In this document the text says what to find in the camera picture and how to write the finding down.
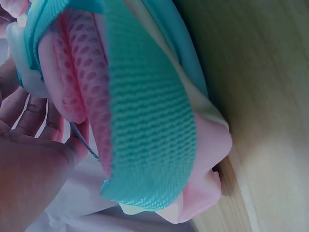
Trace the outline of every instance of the hand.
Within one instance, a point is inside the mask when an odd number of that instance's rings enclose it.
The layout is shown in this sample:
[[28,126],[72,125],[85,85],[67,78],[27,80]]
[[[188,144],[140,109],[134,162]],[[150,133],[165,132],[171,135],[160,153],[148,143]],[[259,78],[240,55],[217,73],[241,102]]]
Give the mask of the hand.
[[29,0],[0,0],[0,38],[6,38],[7,26],[24,14],[28,6]]
[[[63,117],[48,101],[47,121],[39,138],[34,138],[44,121],[46,100],[29,97],[18,87],[10,58],[0,67],[0,231],[24,231],[62,188],[74,166],[88,153],[71,132],[63,144]],[[89,124],[78,126],[89,138]]]

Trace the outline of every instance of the pink mesh fabric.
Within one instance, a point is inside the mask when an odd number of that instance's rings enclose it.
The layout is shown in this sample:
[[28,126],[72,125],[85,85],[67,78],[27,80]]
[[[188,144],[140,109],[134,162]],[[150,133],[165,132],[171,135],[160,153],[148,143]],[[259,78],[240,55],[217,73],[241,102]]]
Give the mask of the pink mesh fabric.
[[76,123],[89,118],[99,159],[110,176],[109,69],[102,41],[94,14],[66,9],[42,38],[39,57],[48,91],[64,118]]

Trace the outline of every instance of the pink fabric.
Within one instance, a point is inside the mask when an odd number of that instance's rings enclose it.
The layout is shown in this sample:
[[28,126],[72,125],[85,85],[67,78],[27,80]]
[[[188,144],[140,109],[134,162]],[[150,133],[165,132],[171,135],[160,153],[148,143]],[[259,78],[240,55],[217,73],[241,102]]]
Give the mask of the pink fabric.
[[[109,177],[112,145],[106,46],[103,16],[67,9],[42,38],[39,57],[45,83],[59,112],[76,123],[89,118],[99,159]],[[172,223],[190,220],[221,196],[219,175],[211,169],[231,149],[229,131],[198,114],[195,120],[197,157],[189,181],[170,206],[157,211]]]
[[180,196],[157,213],[171,223],[192,219],[216,204],[221,197],[219,174],[211,169],[227,156],[232,147],[228,129],[195,114],[197,156],[189,181]]
[[39,44],[44,80],[59,112],[70,122],[89,118],[98,156],[111,174],[109,69],[95,15],[67,9]]

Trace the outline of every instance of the teal webbing strap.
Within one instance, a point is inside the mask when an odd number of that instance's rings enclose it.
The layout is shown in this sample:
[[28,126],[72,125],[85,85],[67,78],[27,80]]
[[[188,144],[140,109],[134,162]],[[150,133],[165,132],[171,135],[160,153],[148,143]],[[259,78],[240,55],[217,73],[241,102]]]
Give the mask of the teal webbing strap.
[[41,71],[38,44],[49,25],[67,7],[103,13],[101,0],[35,0],[28,12],[24,37],[28,62],[32,70]]

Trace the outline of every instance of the light wood table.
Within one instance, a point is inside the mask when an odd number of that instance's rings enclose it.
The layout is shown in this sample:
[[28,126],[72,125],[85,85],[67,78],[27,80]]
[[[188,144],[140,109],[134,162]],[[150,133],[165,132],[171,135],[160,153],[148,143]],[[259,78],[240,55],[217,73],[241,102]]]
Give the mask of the light wood table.
[[309,1],[174,0],[234,147],[199,232],[309,232]]

